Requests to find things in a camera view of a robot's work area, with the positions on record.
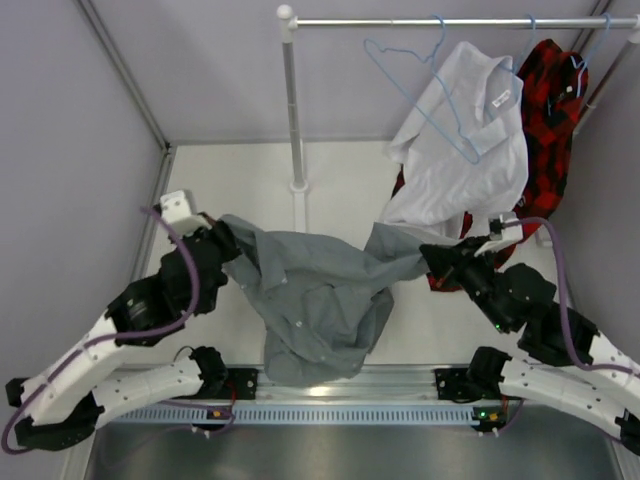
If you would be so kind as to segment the grey button-up shirt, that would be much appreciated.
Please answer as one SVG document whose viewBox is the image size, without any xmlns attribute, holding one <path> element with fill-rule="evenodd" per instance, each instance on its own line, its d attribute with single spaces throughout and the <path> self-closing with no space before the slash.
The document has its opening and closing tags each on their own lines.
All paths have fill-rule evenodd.
<svg viewBox="0 0 640 480">
<path fill-rule="evenodd" d="M 390 225 L 374 224 L 359 249 L 234 215 L 221 220 L 239 250 L 228 275 L 265 324 L 264 371 L 287 386 L 356 376 L 391 316 L 392 286 L 427 272 L 421 241 Z"/>
</svg>

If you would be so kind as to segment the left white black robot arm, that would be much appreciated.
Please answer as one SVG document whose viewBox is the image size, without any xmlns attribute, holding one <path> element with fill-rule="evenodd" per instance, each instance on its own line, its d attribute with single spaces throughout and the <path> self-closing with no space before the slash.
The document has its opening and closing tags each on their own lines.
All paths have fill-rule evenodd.
<svg viewBox="0 0 640 480">
<path fill-rule="evenodd" d="M 1 436 L 5 453 L 65 450 L 138 408 L 223 393 L 228 369 L 210 346 L 131 377 L 110 377 L 132 354 L 157 346 L 190 317 L 215 309 L 218 291 L 228 281 L 223 266 L 240 251 L 225 222 L 204 213 L 191 221 L 188 232 L 179 234 L 161 220 L 175 248 L 162 257 L 158 272 L 129 284 L 48 369 L 7 383 L 7 401 L 15 411 Z"/>
</svg>

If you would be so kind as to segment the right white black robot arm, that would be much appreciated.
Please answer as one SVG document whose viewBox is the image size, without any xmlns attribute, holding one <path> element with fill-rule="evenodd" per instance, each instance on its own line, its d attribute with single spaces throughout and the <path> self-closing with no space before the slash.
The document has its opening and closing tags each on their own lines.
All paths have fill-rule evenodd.
<svg viewBox="0 0 640 480">
<path fill-rule="evenodd" d="M 568 307 L 556 285 L 534 268 L 519 263 L 497 271 L 484 241 L 420 248 L 437 281 L 461 287 L 492 326 L 515 342 L 508 351 L 476 349 L 465 373 L 468 390 L 477 397 L 544 404 L 638 453 L 638 363 Z"/>
</svg>

